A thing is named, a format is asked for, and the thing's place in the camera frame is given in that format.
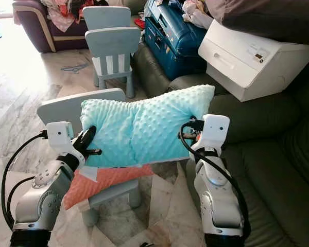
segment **white cloth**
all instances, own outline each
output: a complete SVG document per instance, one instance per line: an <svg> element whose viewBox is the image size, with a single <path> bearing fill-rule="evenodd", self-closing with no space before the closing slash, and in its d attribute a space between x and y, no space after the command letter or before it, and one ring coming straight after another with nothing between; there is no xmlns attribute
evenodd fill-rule
<svg viewBox="0 0 309 247"><path fill-rule="evenodd" d="M72 15L67 17L62 16L61 12L57 9L48 8L48 14L54 25L62 32L66 32L67 29L72 25L75 18Z"/></svg>
<svg viewBox="0 0 309 247"><path fill-rule="evenodd" d="M204 12L203 2L199 0L186 0L183 4L182 10L183 20L191 22L197 27L209 29L213 18Z"/></svg>
<svg viewBox="0 0 309 247"><path fill-rule="evenodd" d="M58 6L54 0L40 0L40 2L47 7L58 9Z"/></svg>

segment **pillow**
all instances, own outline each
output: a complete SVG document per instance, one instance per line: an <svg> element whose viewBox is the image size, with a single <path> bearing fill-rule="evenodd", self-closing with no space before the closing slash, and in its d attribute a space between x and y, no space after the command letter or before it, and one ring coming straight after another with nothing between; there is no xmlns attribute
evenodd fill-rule
<svg viewBox="0 0 309 247"><path fill-rule="evenodd" d="M136 102L91 99L82 103L83 130L96 126L89 149L101 149L86 165L128 167L181 160L188 151L177 138L180 127L207 114L215 87L198 85Z"/></svg>
<svg viewBox="0 0 309 247"><path fill-rule="evenodd" d="M205 0L222 25L283 42L309 44L309 0Z"/></svg>
<svg viewBox="0 0 309 247"><path fill-rule="evenodd" d="M141 168L103 168L97 169L97 182L94 182L81 175L77 169L71 186L63 198L64 209L69 209L113 185L149 175L153 175L150 165L144 165Z"/></svg>

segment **black cable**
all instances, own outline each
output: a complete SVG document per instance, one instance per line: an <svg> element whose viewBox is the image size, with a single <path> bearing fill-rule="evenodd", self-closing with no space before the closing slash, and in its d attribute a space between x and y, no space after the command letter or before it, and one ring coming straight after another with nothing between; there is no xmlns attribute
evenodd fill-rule
<svg viewBox="0 0 309 247"><path fill-rule="evenodd" d="M210 159L206 158L205 156L201 155L200 153L196 152L195 150L193 150L185 141L184 137L183 137L183 129L185 127L193 127L193 122L187 122L185 124L183 124L180 128L180 138L181 141L184 145L184 147L191 152L195 157L198 157L199 159L207 162L208 164L210 164L211 166L213 166L217 171L219 171L233 186L233 188L235 189L236 193L237 193L237 200L238 203L241 207L241 211L244 217L244 228L243 228L243 238L246 239L248 238L248 236L251 233L251 226L249 223L249 219L248 219L248 208L247 208L247 204L245 201L245 198L243 196L242 191L239 189L237 182L230 176L228 175L221 167L219 167L218 165L216 165L214 162L212 162Z"/></svg>
<svg viewBox="0 0 309 247"><path fill-rule="evenodd" d="M8 216L7 213L7 209L6 209L6 202L5 202L5 186L6 186L6 177L7 177L7 173L8 173L8 169L10 167L10 165L12 164L12 162L14 161L14 159L16 158L17 154L26 146L28 145L31 141L39 138L39 137L43 137L43 138L48 138L47 136L47 131L42 131L39 135L36 135L34 137L32 137L31 139L27 140L25 143L23 143L18 149L17 151L13 154L13 156L10 158L10 160L8 161L3 177L2 177L2 183L1 183L1 208L2 208L2 212L4 214L4 218L6 223L8 224L9 228L12 230L12 227L14 225L14 220L11 219Z"/></svg>
<svg viewBox="0 0 309 247"><path fill-rule="evenodd" d="M11 204L11 199L12 199L12 196L14 195L14 192L15 190L23 183L25 183L26 181L29 181L29 180L32 180L34 179L35 176L33 177L29 177L29 178L26 178L26 179L23 179L21 181L19 181L17 184L15 184L15 186L12 188L11 192L9 193L9 196L8 196L8 199L7 199L7 214L8 214L8 217L10 220L14 221L14 218L11 214L11 210L10 210L10 204Z"/></svg>

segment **chair backrest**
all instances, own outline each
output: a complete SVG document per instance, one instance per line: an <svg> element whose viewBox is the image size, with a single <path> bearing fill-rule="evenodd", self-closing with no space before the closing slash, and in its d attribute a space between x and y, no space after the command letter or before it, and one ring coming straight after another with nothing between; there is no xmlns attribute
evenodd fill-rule
<svg viewBox="0 0 309 247"><path fill-rule="evenodd" d="M130 9L127 7L84 7L83 16L86 21L88 30L130 26Z"/></svg>
<svg viewBox="0 0 309 247"><path fill-rule="evenodd" d="M105 89L75 94L43 102L37 109L37 114L45 125L49 122L71 122L76 136L81 131L81 103L86 99L125 101L126 97L121 89Z"/></svg>
<svg viewBox="0 0 309 247"><path fill-rule="evenodd" d="M137 51L140 35L137 27L115 27L87 31L85 38L92 55L100 58L104 75L107 73L106 56L112 56L115 73L118 69L118 55L124 54L124 71L129 71L130 54Z"/></svg>

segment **gray chair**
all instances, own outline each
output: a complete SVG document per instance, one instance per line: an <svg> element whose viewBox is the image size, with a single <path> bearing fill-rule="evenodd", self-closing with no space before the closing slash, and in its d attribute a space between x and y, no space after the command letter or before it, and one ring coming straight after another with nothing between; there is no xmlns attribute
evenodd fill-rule
<svg viewBox="0 0 309 247"><path fill-rule="evenodd" d="M81 103L86 99L125 101L126 97L121 89L106 89L76 94L43 102L38 108L37 114L45 124L57 121L71 122L74 135L77 136L81 131ZM98 211L95 208L99 204L126 193L129 194L128 201L132 208L138 207L141 204L141 195L137 179L114 185L88 198L87 204L79 207L82 211L85 225L92 226L96 224L98 220Z"/></svg>
<svg viewBox="0 0 309 247"><path fill-rule="evenodd" d="M125 78L127 97L133 98L132 68L130 54L137 50L140 32L122 31L121 29L98 33L100 29L128 27L131 13L127 7L97 6L85 7L84 18L90 31L85 38L93 55L95 67L94 84L100 89L106 89L105 80Z"/></svg>

